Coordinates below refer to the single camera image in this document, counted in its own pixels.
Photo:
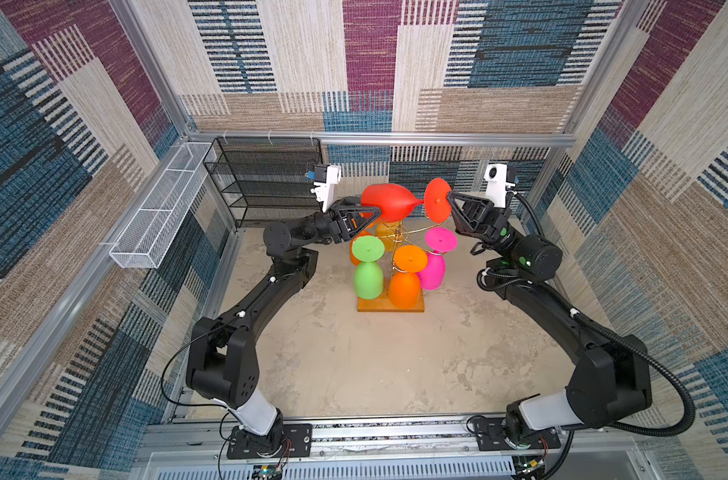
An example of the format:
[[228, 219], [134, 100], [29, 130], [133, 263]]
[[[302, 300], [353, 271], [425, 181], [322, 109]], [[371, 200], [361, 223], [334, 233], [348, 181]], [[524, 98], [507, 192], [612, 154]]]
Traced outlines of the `red plastic wine glass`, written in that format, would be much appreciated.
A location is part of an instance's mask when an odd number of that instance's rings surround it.
[[441, 224], [451, 215], [448, 195], [451, 187], [442, 178], [433, 179], [425, 189], [423, 199], [418, 199], [402, 185], [386, 183], [368, 186], [361, 195], [361, 205], [377, 207], [380, 215], [376, 223], [399, 222], [410, 216], [418, 206], [432, 222]]

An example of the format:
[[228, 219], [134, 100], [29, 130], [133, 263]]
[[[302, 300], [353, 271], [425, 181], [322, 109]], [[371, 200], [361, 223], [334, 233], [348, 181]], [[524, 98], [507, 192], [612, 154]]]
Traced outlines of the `pink plastic wine glass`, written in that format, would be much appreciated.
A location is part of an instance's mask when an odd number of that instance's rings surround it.
[[458, 239], [454, 232], [443, 227], [434, 227], [427, 231], [425, 242], [429, 248], [428, 263], [417, 275], [422, 289], [432, 291], [442, 285], [447, 269], [445, 255], [457, 248]]

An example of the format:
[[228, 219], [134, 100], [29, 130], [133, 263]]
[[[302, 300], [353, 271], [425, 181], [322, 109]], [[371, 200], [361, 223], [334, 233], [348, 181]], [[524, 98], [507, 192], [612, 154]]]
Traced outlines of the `orange front wine glass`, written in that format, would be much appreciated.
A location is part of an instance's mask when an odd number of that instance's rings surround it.
[[419, 303], [422, 287], [417, 273], [426, 267], [427, 253], [414, 245], [402, 246], [395, 250], [393, 263], [396, 271], [389, 284], [389, 300], [399, 309], [412, 309]]

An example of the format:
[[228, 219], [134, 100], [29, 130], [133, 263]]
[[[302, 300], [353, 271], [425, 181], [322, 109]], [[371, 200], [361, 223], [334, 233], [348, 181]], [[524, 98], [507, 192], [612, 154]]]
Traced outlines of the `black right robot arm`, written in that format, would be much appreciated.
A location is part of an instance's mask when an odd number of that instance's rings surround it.
[[[451, 191], [447, 200], [457, 233], [477, 241], [472, 254], [497, 254], [478, 272], [479, 288], [526, 313], [574, 365], [568, 384], [559, 392], [508, 405], [504, 431], [509, 442], [528, 445], [552, 428], [612, 427], [649, 437], [674, 437], [693, 426], [696, 406], [690, 392], [648, 353], [642, 340], [594, 321], [550, 285], [563, 252], [542, 230], [523, 234], [511, 226], [509, 209], [486, 198]], [[653, 372], [678, 394], [683, 406], [680, 420], [665, 427], [626, 423], [627, 417], [651, 407]]]

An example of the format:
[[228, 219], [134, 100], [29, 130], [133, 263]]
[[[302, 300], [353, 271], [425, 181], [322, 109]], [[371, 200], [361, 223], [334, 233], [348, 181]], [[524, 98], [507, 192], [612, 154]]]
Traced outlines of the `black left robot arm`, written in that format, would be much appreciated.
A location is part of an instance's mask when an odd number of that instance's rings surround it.
[[203, 397], [202, 407], [222, 408], [238, 422], [227, 437], [229, 455], [271, 458], [289, 452], [281, 411], [259, 391], [257, 342], [274, 316], [314, 276], [314, 245], [349, 242], [382, 214], [358, 197], [335, 201], [327, 211], [268, 224], [263, 230], [272, 264], [234, 307], [193, 327], [185, 383]]

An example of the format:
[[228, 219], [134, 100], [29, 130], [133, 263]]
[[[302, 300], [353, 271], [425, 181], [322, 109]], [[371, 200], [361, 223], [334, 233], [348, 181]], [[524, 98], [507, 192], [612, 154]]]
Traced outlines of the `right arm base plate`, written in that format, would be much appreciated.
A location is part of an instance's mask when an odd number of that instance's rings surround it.
[[506, 417], [473, 415], [466, 420], [466, 430], [476, 438], [480, 451], [550, 451], [562, 447], [555, 429], [534, 431]]

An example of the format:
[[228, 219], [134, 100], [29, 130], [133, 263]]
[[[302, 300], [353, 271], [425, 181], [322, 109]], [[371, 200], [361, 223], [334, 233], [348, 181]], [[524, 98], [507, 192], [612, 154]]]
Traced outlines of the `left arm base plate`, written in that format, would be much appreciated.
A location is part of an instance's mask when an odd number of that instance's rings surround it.
[[313, 425], [290, 423], [274, 427], [266, 436], [258, 436], [246, 429], [235, 427], [227, 443], [229, 460], [280, 458], [306, 458], [311, 454]]

